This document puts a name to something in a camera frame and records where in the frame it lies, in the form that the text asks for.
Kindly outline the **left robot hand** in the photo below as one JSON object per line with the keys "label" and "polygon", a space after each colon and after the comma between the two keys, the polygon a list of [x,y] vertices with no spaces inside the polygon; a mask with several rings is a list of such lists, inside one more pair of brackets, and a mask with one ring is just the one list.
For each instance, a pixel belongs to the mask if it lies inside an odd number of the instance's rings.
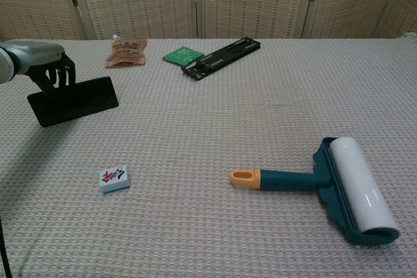
{"label": "left robot hand", "polygon": [[64,47],[55,43],[8,41],[1,43],[1,83],[28,76],[49,97],[59,87],[76,83],[76,67]]}

